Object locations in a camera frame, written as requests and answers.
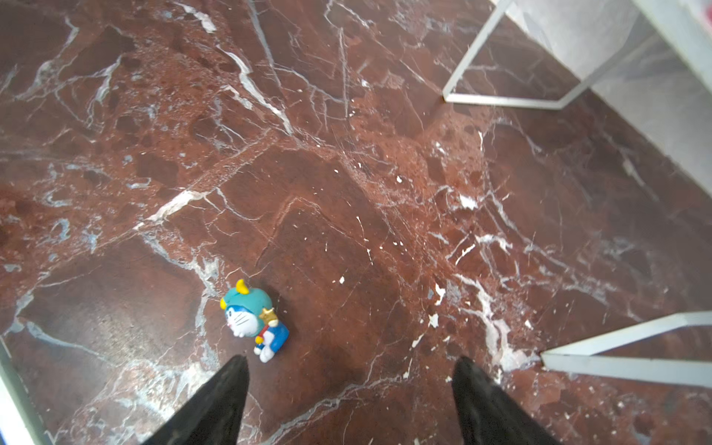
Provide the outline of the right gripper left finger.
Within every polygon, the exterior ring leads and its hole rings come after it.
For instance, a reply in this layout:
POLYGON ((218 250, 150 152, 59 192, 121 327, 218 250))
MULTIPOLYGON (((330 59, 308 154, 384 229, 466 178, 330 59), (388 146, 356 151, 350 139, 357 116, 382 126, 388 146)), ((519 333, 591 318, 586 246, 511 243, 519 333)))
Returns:
POLYGON ((144 445, 237 444, 248 385, 248 360, 243 355, 236 355, 144 445))

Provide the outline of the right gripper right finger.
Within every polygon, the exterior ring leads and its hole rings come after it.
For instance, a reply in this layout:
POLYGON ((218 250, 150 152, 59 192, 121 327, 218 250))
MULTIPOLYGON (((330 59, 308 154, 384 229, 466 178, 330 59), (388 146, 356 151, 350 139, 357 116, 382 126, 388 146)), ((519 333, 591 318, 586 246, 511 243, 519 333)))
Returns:
POLYGON ((465 444, 559 443, 468 357, 454 365, 452 393, 465 444))

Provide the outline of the teal hooded Doraemon figure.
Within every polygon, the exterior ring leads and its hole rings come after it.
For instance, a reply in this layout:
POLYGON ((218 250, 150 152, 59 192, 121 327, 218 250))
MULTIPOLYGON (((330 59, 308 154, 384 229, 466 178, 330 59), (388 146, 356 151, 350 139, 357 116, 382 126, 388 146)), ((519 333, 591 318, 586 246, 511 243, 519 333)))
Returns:
POLYGON ((279 320, 269 295, 249 287, 244 279, 221 298, 220 306, 233 335, 254 340, 253 352, 262 363, 269 363, 289 339, 289 329, 279 320))

